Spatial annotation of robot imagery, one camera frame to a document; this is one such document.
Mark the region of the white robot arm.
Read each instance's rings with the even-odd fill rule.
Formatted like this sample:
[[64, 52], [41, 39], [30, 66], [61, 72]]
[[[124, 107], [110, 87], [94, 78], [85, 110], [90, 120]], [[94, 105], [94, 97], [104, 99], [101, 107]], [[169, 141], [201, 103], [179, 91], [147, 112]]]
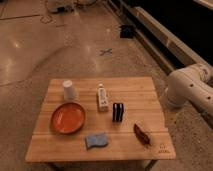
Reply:
[[182, 108], [191, 101], [213, 117], [213, 88], [207, 84], [212, 73], [197, 63], [171, 72], [167, 77], [165, 98], [172, 108]]

